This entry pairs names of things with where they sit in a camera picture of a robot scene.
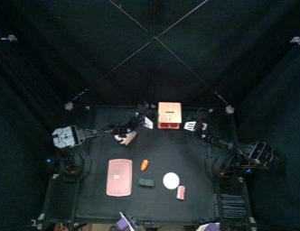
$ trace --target orange carrot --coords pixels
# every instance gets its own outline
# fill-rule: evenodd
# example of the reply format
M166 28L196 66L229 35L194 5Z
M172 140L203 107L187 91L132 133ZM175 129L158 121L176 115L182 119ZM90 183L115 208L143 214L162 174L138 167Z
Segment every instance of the orange carrot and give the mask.
M147 168L148 165L148 160L143 160L142 165L140 165L140 171L144 171L144 169Z

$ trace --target black curtain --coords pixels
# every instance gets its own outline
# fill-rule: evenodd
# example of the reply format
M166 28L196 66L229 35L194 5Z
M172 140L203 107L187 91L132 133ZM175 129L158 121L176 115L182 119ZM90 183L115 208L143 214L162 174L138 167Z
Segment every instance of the black curtain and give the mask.
M0 38L11 31L3 30ZM44 158L63 105L19 46L0 41L0 228L24 230L43 209Z
M156 36L202 4L115 2ZM159 37L199 79L119 9L108 1L0 1L0 37L19 38L0 41L0 227L24 226L41 211L49 134L86 88L84 106L140 98L216 106L215 89L235 106L241 141L266 141L281 156L250 184L255 217L300 227L300 46L289 43L300 0L207 1Z
M300 45L294 45L238 107L243 142L266 141L281 161L249 183L254 218L300 230Z

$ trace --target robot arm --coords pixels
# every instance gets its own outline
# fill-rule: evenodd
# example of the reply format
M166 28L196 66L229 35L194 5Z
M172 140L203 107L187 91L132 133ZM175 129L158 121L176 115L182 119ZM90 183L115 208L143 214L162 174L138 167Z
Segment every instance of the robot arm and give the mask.
M208 132L207 111L198 110L195 118L186 123L184 129L194 132L194 138L222 149L231 151L231 157L219 166L219 172L242 169L269 169L278 160L274 150L266 143L238 143Z
M67 149L73 146L80 145L86 139L95 137L104 137L114 135L115 139L120 144L128 144L131 139L135 136L135 129L139 126L144 126L150 129L154 128L154 123L151 119L154 119L154 115L147 113L148 105L143 103L139 105L139 112L135 113L135 117L130 118L127 124L122 125L116 123L114 125L108 125L100 129L80 129L76 125L67 126L64 128L57 128L52 132L53 145L59 149Z

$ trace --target orange box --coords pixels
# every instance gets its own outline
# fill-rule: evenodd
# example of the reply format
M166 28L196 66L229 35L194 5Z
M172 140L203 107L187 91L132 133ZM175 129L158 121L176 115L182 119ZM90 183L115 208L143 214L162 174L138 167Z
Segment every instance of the orange box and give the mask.
M158 128L179 129L180 127L180 103L158 103Z

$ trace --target white object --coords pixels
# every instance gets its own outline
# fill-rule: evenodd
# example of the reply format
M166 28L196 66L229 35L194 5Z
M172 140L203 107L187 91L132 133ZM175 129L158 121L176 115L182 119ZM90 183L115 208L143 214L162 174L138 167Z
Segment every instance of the white object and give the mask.
M211 223L200 225L195 231L206 231L206 227L207 227L207 225L210 225L210 224L211 224Z
M195 125L195 121L186 122L183 125L183 129L188 131L194 131L194 125Z
M44 213L40 214L40 216L37 217L37 220L44 220Z
M128 134L126 134L126 137L119 137L118 135L115 135L115 139L119 141L120 144L127 145L134 139L135 135L136 135L136 132L132 131Z
M134 231L132 227L131 227L131 223L128 222L127 218L124 217L124 215L119 212L120 214L120 217L124 218L126 222L127 222L127 225L130 227L130 231Z
M154 122L147 117L144 117L144 125L143 126L150 128L150 129L154 129Z
M293 37L291 40L290 40L290 43L298 43L300 45L300 37Z
M227 105L226 106L226 113L233 114L233 112L234 112L234 108L230 105Z
M52 175L52 179L55 180L57 178L57 174L53 174Z
M9 42L12 42L12 41L16 42L17 38L13 34L9 34L5 38L0 38L0 41L5 41L5 40L8 40Z
M68 102L67 104L64 104L64 108L65 108L65 110L72 110L72 108L73 108L73 104L71 103L71 102Z
M168 172L163 177L163 184L167 189L176 189L179 186L179 177L174 172Z
M204 130L206 130L206 128L207 128L207 124L206 124L206 123L202 123L202 125L203 125L202 130L204 131Z
M257 223L253 217L249 217L250 224L251 224L251 231L257 231Z
M64 128L57 128L52 132L52 138L53 138L55 147L57 148L73 147L75 140L73 140L71 126L67 126Z

